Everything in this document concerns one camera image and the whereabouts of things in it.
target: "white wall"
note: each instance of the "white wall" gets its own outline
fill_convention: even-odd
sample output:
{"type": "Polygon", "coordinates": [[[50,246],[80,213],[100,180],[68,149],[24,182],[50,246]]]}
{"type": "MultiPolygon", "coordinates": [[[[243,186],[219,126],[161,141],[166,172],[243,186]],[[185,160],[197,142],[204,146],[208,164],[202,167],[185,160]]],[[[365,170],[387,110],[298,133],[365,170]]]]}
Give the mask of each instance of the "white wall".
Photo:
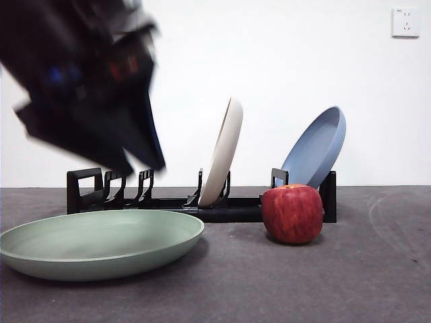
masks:
{"type": "MultiPolygon", "coordinates": [[[[269,184],[270,169],[332,105],[347,120],[339,185],[431,184],[431,1],[144,5],[161,33],[152,104],[168,168],[157,186],[196,185],[230,95],[244,106],[233,185],[269,184]],[[420,8],[419,39],[391,38],[394,6],[420,8]]],[[[65,186],[67,170],[95,166],[29,141],[12,111],[25,93],[7,73],[2,82],[2,187],[65,186]]]]}

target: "sage green plate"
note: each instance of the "sage green plate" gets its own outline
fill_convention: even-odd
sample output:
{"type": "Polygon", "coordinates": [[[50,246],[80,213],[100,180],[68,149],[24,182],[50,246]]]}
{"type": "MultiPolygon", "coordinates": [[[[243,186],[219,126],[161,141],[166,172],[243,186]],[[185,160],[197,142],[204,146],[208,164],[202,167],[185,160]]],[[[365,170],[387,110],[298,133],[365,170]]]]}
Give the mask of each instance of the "sage green plate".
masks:
{"type": "Polygon", "coordinates": [[[164,266],[186,254],[201,220],[154,210],[97,211],[19,225],[0,237],[11,268],[56,281],[97,281],[164,266]]]}

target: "light blue plate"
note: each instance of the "light blue plate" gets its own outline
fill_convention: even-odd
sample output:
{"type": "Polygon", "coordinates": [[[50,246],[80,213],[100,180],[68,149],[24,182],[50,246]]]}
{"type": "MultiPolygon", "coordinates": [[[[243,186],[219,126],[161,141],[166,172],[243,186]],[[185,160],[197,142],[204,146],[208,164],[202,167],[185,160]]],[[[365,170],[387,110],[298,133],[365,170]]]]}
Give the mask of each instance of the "light blue plate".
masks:
{"type": "MultiPolygon", "coordinates": [[[[324,111],[304,131],[281,167],[289,171],[289,183],[318,188],[337,160],[344,137],[341,109],[334,106],[324,111]]],[[[275,181],[276,186],[282,184],[281,180],[275,181]]]]}

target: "gray carpet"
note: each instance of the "gray carpet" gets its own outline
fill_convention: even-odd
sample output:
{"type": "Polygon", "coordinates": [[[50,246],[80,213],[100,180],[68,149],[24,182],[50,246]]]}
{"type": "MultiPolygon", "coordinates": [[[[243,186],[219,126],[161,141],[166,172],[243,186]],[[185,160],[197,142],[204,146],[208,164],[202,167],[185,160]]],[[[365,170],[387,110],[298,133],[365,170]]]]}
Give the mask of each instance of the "gray carpet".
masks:
{"type": "MultiPolygon", "coordinates": [[[[64,189],[0,193],[1,231],[65,213],[64,189]]],[[[1,264],[1,322],[431,322],[431,186],[337,198],[338,223],[305,246],[274,242],[262,223],[208,223],[186,256],[125,279],[44,281],[1,264]]]]}

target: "plate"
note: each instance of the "plate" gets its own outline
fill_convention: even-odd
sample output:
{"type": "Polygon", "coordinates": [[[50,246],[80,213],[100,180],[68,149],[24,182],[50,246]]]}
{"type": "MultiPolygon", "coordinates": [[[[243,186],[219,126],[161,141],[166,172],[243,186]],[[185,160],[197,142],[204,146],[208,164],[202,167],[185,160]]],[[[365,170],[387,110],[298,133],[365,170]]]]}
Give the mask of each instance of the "plate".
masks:
{"type": "Polygon", "coordinates": [[[235,98],[230,98],[222,127],[215,143],[209,172],[203,171],[202,193],[198,201],[200,207],[211,206],[223,189],[230,165],[234,159],[241,124],[241,103],[235,98]]]}
{"type": "Polygon", "coordinates": [[[4,232],[3,261],[56,281],[126,277],[164,266],[186,254],[204,224],[183,213],[97,211],[50,217],[4,232]]]}
{"type": "MultiPolygon", "coordinates": [[[[310,124],[281,167],[289,171],[289,183],[318,188],[331,171],[343,147],[345,118],[337,106],[327,109],[310,124]]],[[[276,186],[282,185],[279,179],[276,186]]]]}

